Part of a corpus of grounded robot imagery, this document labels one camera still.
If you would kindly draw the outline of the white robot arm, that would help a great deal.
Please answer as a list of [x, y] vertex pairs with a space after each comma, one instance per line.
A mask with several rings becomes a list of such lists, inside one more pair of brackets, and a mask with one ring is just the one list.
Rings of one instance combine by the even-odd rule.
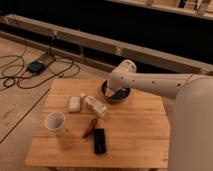
[[158, 95], [169, 105], [168, 171], [213, 171], [213, 76], [145, 74], [130, 60], [111, 71], [108, 88]]

